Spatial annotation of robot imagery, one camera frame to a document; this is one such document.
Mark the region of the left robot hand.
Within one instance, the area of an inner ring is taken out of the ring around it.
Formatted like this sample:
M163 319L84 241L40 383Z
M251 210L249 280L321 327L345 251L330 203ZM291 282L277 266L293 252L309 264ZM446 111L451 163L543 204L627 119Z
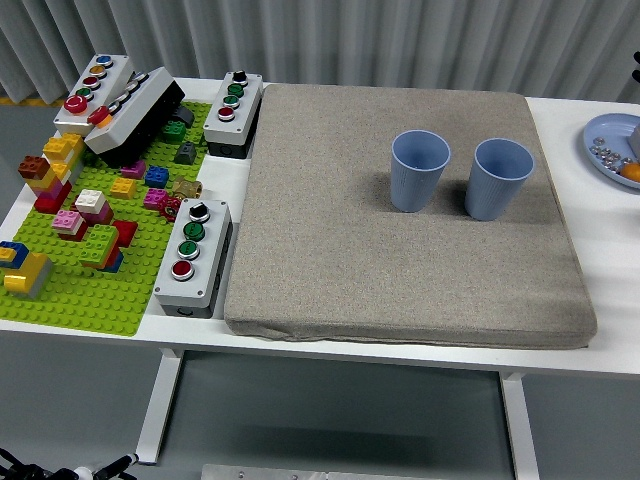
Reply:
M132 465L135 465L139 460L137 454L127 454L110 464L97 469L92 469L87 466L80 466L74 470L68 468L61 468L54 472L50 479L55 480L109 480L109 479L135 479L135 476L129 474L127 469Z

